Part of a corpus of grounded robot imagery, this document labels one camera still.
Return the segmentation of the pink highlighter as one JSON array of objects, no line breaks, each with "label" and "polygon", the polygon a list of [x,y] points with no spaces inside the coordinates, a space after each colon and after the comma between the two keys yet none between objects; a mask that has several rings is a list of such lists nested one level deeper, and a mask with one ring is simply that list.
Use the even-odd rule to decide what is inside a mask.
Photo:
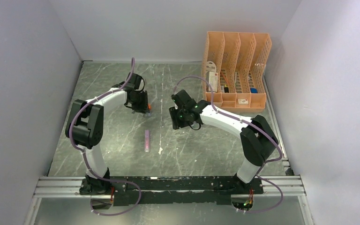
[{"label": "pink highlighter", "polygon": [[150,152],[150,131],[149,130],[145,130],[144,151]]}]

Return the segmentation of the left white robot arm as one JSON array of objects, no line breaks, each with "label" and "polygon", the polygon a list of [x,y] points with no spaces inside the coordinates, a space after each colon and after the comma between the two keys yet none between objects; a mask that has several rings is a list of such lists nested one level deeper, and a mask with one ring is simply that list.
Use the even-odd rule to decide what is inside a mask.
[{"label": "left white robot arm", "polygon": [[126,81],[112,86],[106,93],[73,102],[65,135],[73,147],[80,151],[86,165],[80,194],[105,195],[112,189],[110,172],[101,152],[100,141],[104,132],[104,118],[116,107],[123,105],[132,113],[150,114],[148,93],[142,76],[129,73]]}]

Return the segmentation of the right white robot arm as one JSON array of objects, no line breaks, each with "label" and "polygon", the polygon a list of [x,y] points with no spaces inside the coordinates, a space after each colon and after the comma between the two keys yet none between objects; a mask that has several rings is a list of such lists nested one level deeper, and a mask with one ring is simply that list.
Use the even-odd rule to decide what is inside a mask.
[{"label": "right white robot arm", "polygon": [[244,160],[235,174],[234,188],[239,194],[246,194],[273,151],[280,150],[279,141],[267,120],[261,115],[251,118],[230,113],[206,100],[196,102],[185,90],[171,98],[175,104],[169,108],[173,129],[190,127],[199,130],[203,125],[210,125],[241,140]]}]

